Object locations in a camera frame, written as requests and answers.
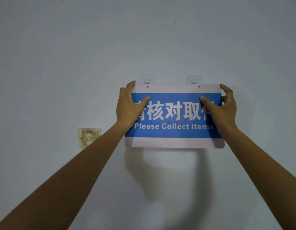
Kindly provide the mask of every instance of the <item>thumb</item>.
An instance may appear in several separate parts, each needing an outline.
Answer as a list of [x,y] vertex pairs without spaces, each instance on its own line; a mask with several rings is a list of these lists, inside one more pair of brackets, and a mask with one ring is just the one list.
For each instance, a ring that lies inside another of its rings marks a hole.
[[216,106],[214,103],[212,103],[206,97],[201,96],[199,99],[210,111],[213,110],[213,108]]
[[143,111],[145,106],[148,104],[149,100],[150,100],[150,96],[147,96],[138,104],[139,108],[141,109],[141,112]]

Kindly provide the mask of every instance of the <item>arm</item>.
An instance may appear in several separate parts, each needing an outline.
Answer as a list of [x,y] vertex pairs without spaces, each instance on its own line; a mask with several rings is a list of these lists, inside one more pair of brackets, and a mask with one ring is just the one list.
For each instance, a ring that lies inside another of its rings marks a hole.
[[69,228],[121,138],[150,99],[134,104],[134,84],[120,89],[117,122],[10,212],[0,222],[0,230]]
[[200,100],[209,108],[219,133],[231,148],[272,214],[285,230],[296,230],[296,178],[243,134],[235,124],[236,103],[233,92],[226,92],[222,107],[204,97]]

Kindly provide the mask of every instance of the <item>blue banner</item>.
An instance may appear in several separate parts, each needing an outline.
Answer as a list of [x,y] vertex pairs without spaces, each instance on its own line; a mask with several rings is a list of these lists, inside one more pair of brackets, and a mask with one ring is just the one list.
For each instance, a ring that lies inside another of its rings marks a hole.
[[132,93],[132,100],[139,103],[146,96],[151,99],[126,137],[222,138],[199,100],[204,96],[221,106],[221,93]]

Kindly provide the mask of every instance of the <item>wall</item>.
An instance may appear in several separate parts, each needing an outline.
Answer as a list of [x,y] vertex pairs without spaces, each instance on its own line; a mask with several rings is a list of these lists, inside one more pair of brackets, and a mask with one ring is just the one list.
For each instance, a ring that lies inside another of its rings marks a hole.
[[[296,176],[296,0],[0,0],[0,220],[145,74],[231,87],[240,129]],[[122,140],[70,229],[280,227],[228,146]]]

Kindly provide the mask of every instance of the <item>hand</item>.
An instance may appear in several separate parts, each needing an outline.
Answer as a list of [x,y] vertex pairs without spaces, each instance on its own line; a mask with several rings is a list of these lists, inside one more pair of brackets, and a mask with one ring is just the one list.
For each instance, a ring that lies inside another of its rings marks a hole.
[[200,101],[210,110],[214,123],[223,136],[227,130],[237,129],[235,124],[236,102],[234,100],[233,91],[227,86],[220,84],[220,88],[225,91],[226,95],[222,96],[222,101],[225,103],[222,106],[216,106],[207,98],[201,96]]
[[119,98],[116,108],[117,123],[129,130],[142,113],[143,109],[150,100],[150,96],[145,97],[139,104],[132,101],[131,90],[135,81],[127,84],[126,88],[120,88]]

